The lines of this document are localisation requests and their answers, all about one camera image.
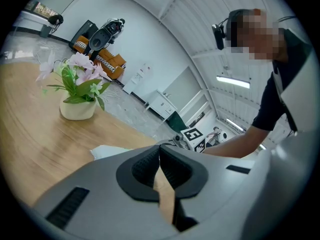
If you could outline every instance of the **green trash bin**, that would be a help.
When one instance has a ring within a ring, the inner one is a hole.
[[[39,36],[42,38],[47,38],[51,30],[52,30],[52,27],[43,25]]]
[[[166,122],[170,126],[170,128],[178,134],[181,131],[188,129],[188,127],[185,125],[184,121],[176,111],[173,112],[173,114],[167,119]]]

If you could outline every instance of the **wooden table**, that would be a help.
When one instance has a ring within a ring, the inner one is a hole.
[[[44,94],[35,83],[38,74],[38,64],[0,65],[1,168],[12,192],[29,206],[58,181],[93,161],[90,150],[99,145],[136,149],[156,143],[98,106],[88,120],[65,119],[59,110],[61,92]],[[55,84],[51,75],[43,85]],[[170,221],[174,192],[168,184],[159,170],[155,189]]]

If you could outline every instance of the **ceiling light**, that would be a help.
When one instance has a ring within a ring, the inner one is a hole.
[[[246,81],[242,81],[242,80],[238,80],[238,79],[234,79],[234,78],[230,78],[230,77],[225,77],[225,76],[216,76],[216,79],[220,82],[224,82],[224,83],[229,83],[229,84],[233,84],[236,86],[241,86],[247,89],[250,89],[250,83],[246,82]]]
[[[243,128],[241,128],[239,125],[237,125],[236,123],[232,122],[229,118],[226,119],[230,124],[232,124],[233,126],[237,127],[240,131],[244,131]]]

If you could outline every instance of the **flower vase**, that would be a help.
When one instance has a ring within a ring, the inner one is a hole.
[[[69,97],[69,92],[64,90],[60,100],[60,112],[64,118],[72,121],[80,121],[89,119],[94,115],[96,101],[87,101],[78,104],[64,103],[64,100]]]

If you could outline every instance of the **gray plastic panel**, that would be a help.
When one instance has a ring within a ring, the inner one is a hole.
[[[299,133],[259,153],[241,187],[210,218],[174,240],[255,240],[283,218],[315,165],[320,130]]]
[[[248,174],[228,170],[226,167],[234,165],[251,169],[255,164],[250,160],[208,155],[169,145],[168,148],[201,163],[209,173],[208,181],[197,196],[181,200],[185,214],[199,223],[226,203],[248,177]]]
[[[74,188],[90,190],[65,231],[84,239],[163,239],[178,234],[158,203],[136,201],[118,185],[116,170],[125,160],[150,147],[90,162],[49,189],[34,206],[47,214]]]

